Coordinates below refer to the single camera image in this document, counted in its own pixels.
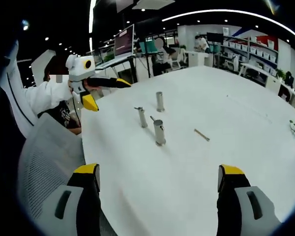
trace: black ceiling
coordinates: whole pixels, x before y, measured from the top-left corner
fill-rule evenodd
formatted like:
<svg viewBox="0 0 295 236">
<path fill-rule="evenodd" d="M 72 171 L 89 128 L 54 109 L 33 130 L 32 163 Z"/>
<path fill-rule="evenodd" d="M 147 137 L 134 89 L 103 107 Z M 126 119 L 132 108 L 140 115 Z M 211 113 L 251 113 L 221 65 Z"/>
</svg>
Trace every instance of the black ceiling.
<svg viewBox="0 0 295 236">
<path fill-rule="evenodd" d="M 83 55 L 89 51 L 89 37 L 93 38 L 94 47 L 100 41 L 113 38 L 118 30 L 130 23 L 139 22 L 149 18 L 164 19 L 181 13 L 205 9 L 236 9 L 257 13 L 272 18 L 295 31 L 295 0 L 271 0 L 272 4 L 279 6 L 273 15 L 267 3 L 268 0 L 225 0 L 200 1 L 176 0 L 160 10 L 132 10 L 134 4 L 117 14 L 115 0 L 97 0 L 93 10 L 93 33 L 89 34 L 89 5 L 90 0 L 44 0 L 44 1 L 0 1 L 0 19 L 6 26 L 16 24 L 22 19 L 29 22 L 29 29 L 21 31 L 19 40 L 18 59 L 35 59 L 47 49 L 65 52 L 69 48 L 77 54 Z M 254 27 L 259 25 L 258 31 L 281 39 L 289 39 L 295 48 L 295 37 L 287 30 L 266 20 L 238 13 L 202 13 L 184 16 L 161 23 L 167 30 L 176 29 L 180 25 L 198 24 L 224 24 L 228 19 L 229 25 L 241 27 Z M 21 63 L 21 67 L 28 68 L 29 62 Z M 30 71 L 21 72 L 23 77 L 31 76 Z"/>
</svg>

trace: storage bin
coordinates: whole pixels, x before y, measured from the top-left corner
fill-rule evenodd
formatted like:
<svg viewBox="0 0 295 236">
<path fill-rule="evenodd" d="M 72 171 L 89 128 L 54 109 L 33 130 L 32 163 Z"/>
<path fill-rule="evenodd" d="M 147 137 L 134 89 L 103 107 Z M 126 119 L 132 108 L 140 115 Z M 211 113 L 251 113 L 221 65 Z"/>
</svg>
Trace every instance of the storage bin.
<svg viewBox="0 0 295 236">
<path fill-rule="evenodd" d="M 268 47 L 270 48 L 270 49 L 273 49 L 274 50 L 274 42 L 273 41 L 271 41 L 271 40 L 267 40 L 267 45 L 268 45 Z"/>
<path fill-rule="evenodd" d="M 236 44 L 235 44 L 235 47 L 236 47 L 236 49 L 240 49 L 240 50 L 241 50 L 241 44 L 236 43 Z"/>
<path fill-rule="evenodd" d="M 271 69 L 270 66 L 264 64 L 264 70 L 265 70 L 266 72 L 270 73 L 270 69 Z"/>
<path fill-rule="evenodd" d="M 241 49 L 245 52 L 248 51 L 248 46 L 247 45 L 241 45 Z"/>
<path fill-rule="evenodd" d="M 250 52 L 252 53 L 252 54 L 256 54 L 256 48 L 254 48 L 254 47 L 250 47 Z"/>
<path fill-rule="evenodd" d="M 264 58 L 265 58 L 265 59 L 267 59 L 267 60 L 269 60 L 269 57 L 270 57 L 270 54 L 269 54 L 269 53 L 266 53 L 266 52 L 264 52 Z"/>
<path fill-rule="evenodd" d="M 271 68 L 271 75 L 273 75 L 274 77 L 276 77 L 276 70 Z"/>
<path fill-rule="evenodd" d="M 276 57 L 275 57 L 275 56 L 272 56 L 272 55 L 270 55 L 270 61 L 275 63 L 275 61 L 276 61 Z"/>
<path fill-rule="evenodd" d="M 260 49 L 257 49 L 257 55 L 262 57 L 263 56 L 263 51 L 261 51 Z"/>
</svg>

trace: white shelving unit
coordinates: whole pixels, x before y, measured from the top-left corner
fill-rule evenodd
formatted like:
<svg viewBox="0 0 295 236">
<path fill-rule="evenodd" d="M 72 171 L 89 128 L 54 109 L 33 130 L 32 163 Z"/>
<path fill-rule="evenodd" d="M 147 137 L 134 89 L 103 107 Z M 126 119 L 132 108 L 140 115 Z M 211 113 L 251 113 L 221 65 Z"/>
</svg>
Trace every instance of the white shelving unit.
<svg viewBox="0 0 295 236">
<path fill-rule="evenodd" d="M 250 38 L 244 39 L 244 38 L 238 38 L 238 37 L 233 37 L 233 36 L 224 36 L 224 38 L 227 38 L 227 39 L 236 39 L 238 41 L 247 42 L 247 51 L 246 50 L 242 50 L 242 49 L 237 49 L 236 47 L 226 46 L 226 45 L 219 44 L 219 43 L 215 43 L 215 45 L 219 45 L 220 47 L 228 48 L 228 49 L 231 49 L 231 50 L 234 50 L 234 51 L 237 51 L 237 52 L 244 52 L 244 53 L 247 54 L 247 56 L 244 56 L 242 54 L 240 54 L 240 56 L 248 58 L 248 61 L 251 59 L 251 56 L 253 56 L 253 57 L 259 59 L 261 61 L 261 63 L 266 64 L 266 65 L 272 67 L 273 69 L 275 69 L 277 67 L 277 60 L 278 60 L 278 55 L 279 55 L 279 52 L 277 50 L 271 49 L 268 46 L 265 46 L 265 45 L 263 45 L 261 43 L 258 43 L 258 42 L 252 42 L 250 40 Z M 258 46 L 258 47 L 263 47 L 263 48 L 265 48 L 265 49 L 267 49 L 267 50 L 269 50 L 269 51 L 271 51 L 273 53 L 276 53 L 276 62 L 273 62 L 270 59 L 264 58 L 263 56 L 259 56 L 257 54 L 251 53 L 250 52 L 250 48 L 253 47 L 254 45 L 255 46 Z M 221 55 L 220 57 L 223 57 L 223 58 L 226 58 L 226 59 L 229 59 L 229 60 L 232 59 L 232 58 L 229 58 L 229 57 L 226 57 L 226 56 L 223 56 L 223 55 Z"/>
</svg>

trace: metal peg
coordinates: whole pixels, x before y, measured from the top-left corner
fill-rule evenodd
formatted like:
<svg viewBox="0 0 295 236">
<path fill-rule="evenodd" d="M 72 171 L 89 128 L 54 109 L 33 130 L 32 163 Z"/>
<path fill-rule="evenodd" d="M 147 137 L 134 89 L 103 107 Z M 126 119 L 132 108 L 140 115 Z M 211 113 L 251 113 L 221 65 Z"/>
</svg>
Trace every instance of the metal peg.
<svg viewBox="0 0 295 236">
<path fill-rule="evenodd" d="M 153 120 L 155 129 L 156 145 L 163 146 L 166 144 L 163 121 L 160 119 L 154 119 L 152 116 L 150 118 Z"/>
<path fill-rule="evenodd" d="M 156 110 L 158 112 L 165 111 L 164 103 L 163 103 L 163 93 L 162 92 L 157 92 L 156 93 L 156 100 L 157 100 L 157 109 Z"/>
<path fill-rule="evenodd" d="M 144 110 L 143 107 L 135 107 L 134 109 L 137 109 L 139 111 L 139 117 L 140 117 L 140 121 L 141 121 L 141 127 L 142 128 L 146 128 L 148 126 L 146 117 L 144 115 Z"/>
</svg>

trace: curved light strip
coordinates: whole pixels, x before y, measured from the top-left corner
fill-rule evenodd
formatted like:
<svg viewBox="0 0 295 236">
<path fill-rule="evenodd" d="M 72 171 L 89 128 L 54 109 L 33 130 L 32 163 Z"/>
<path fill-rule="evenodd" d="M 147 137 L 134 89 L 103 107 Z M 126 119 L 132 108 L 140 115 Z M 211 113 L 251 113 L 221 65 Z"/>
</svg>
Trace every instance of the curved light strip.
<svg viewBox="0 0 295 236">
<path fill-rule="evenodd" d="M 89 17 L 88 17 L 88 32 L 92 33 L 93 32 L 93 9 L 96 5 L 96 0 L 91 0 L 90 5 L 89 5 Z M 89 38 L 89 49 L 90 51 L 93 51 L 93 46 L 92 46 L 92 38 Z"/>
<path fill-rule="evenodd" d="M 174 18 L 177 18 L 177 17 L 181 17 L 181 16 L 187 16 L 187 15 L 192 15 L 192 14 L 197 14 L 197 13 L 206 13 L 206 12 L 234 12 L 234 13 L 241 13 L 241 14 L 246 14 L 246 15 L 250 15 L 250 16 L 259 17 L 259 18 L 262 18 L 264 20 L 275 23 L 276 25 L 286 29 L 287 31 L 289 31 L 290 33 L 295 35 L 295 32 L 293 30 L 291 30 L 290 28 L 286 27 L 285 25 L 283 25 L 283 24 L 281 24 L 281 23 L 279 23 L 279 22 L 277 22 L 277 21 L 275 21 L 273 19 L 270 19 L 270 18 L 265 17 L 265 16 L 258 15 L 256 13 L 251 13 L 251 12 L 248 12 L 248 11 L 239 11 L 239 10 L 210 9 L 210 10 L 202 10 L 202 11 L 192 11 L 192 12 L 187 12 L 187 13 L 183 13 L 183 14 L 179 14 L 179 15 L 176 15 L 176 16 L 172 16 L 172 17 L 163 19 L 162 22 L 168 21 L 168 20 L 171 20 L 171 19 L 174 19 Z"/>
</svg>

